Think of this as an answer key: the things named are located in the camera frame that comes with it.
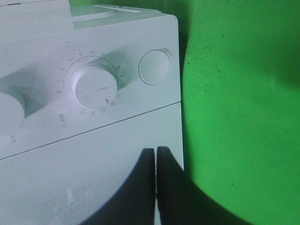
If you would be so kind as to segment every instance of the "round button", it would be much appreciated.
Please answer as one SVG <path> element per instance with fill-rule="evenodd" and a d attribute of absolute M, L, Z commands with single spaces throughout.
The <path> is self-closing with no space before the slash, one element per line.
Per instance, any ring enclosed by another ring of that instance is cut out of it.
<path fill-rule="evenodd" d="M 76 70 L 71 87 L 77 101 L 88 109 L 101 109 L 117 94 L 115 78 L 99 64 L 87 64 Z"/>
<path fill-rule="evenodd" d="M 9 88 L 0 86 L 0 135 L 13 134 L 23 123 L 25 101 L 22 95 Z"/>
<path fill-rule="evenodd" d="M 150 85 L 161 83 L 169 75 L 170 69 L 170 58 L 161 50 L 152 50 L 146 53 L 139 64 L 141 79 Z"/>

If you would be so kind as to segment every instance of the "white appliance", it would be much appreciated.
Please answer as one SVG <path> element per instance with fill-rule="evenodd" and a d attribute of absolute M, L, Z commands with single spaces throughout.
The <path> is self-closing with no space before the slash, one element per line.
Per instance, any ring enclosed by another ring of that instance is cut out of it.
<path fill-rule="evenodd" d="M 1 225 L 79 224 L 143 148 L 168 146 L 183 166 L 175 16 L 0 5 Z"/>

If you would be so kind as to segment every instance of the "green background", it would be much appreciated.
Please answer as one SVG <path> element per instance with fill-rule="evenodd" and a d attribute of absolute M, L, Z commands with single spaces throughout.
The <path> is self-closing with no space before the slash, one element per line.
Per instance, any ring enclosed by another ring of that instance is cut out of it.
<path fill-rule="evenodd" d="M 71 0 L 179 19 L 185 167 L 254 224 L 300 224 L 300 1 Z"/>

